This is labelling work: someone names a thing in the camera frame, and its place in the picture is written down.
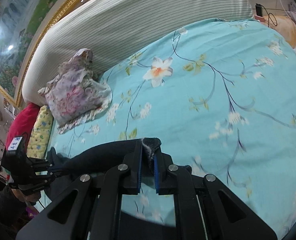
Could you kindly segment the person's left hand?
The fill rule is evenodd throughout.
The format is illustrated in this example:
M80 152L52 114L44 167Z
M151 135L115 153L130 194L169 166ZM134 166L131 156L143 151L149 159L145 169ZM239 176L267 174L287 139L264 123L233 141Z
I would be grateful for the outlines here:
M41 193L33 193L29 196L26 196L22 193L19 189L11 189L13 195L21 202L25 203L31 203L32 205L35 205L41 198Z

